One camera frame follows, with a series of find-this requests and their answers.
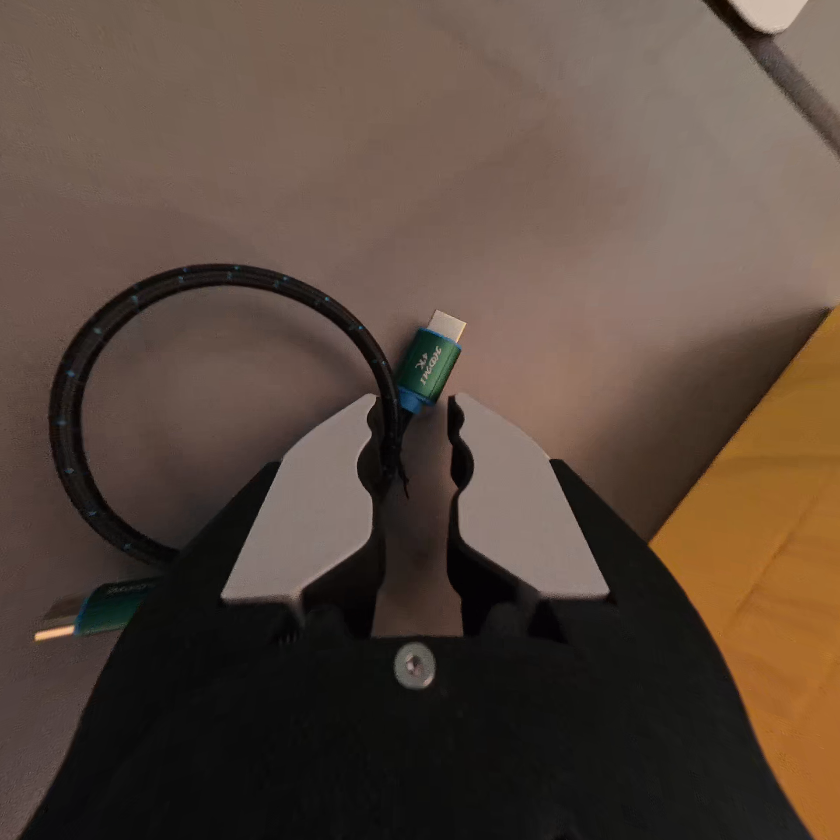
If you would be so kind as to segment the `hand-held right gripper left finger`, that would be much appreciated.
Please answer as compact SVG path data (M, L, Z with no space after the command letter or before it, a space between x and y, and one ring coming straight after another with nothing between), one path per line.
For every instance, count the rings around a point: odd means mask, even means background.
M286 452L223 602L375 603L385 571L379 403L362 395Z

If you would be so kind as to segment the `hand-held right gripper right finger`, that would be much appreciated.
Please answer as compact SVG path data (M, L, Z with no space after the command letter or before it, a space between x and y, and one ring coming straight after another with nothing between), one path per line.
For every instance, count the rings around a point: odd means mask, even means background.
M449 399L456 536L478 560L540 599L600 601L607 582L548 454L518 426L458 393Z

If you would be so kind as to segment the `braided hdmi cable green plugs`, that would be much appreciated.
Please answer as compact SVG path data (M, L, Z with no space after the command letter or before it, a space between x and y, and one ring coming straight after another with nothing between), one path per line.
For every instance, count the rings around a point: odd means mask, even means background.
M307 615L319 608L336 610L352 637L370 637L379 591L375 603L287 605L227 604L212 589L212 585L227 582L223 573L231 573L282 458L265 464L183 549L163 545L130 526L111 509L91 473L81 415L88 378L102 351L145 309L189 291L216 287L247 288L291 299L329 320L361 353L379 390L375 396L380 401L385 476L379 507L396 477L407 487L401 461L404 433L415 415L436 403L461 353L458 339L464 328L445 326L444 316L436 312L429 325L416 332L394 372L370 331L343 305L301 280L252 266L212 264L174 269L142 280L111 299L80 328L59 363L49 395L51 456L70 503L89 527L113 548L162 573L94 590L80 604L71 635L126 634L130 628L149 625L158 634L173 637L175 631L163 629L162 607L171 608L176 624L190 627L200 612L188 597L209 595L208 611L278 606L280 636L284 638L299 634ZM377 521L382 530L379 507Z

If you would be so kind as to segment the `yellow plastic bin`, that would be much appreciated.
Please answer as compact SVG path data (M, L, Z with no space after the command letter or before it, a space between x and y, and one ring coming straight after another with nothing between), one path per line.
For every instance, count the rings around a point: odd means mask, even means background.
M838 839L838 308L650 546L719 645L803 823Z

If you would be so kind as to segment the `white stand base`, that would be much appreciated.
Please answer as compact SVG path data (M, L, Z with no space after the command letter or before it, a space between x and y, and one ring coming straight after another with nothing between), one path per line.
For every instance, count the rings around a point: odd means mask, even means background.
M752 30L777 35L790 27L808 1L725 1Z

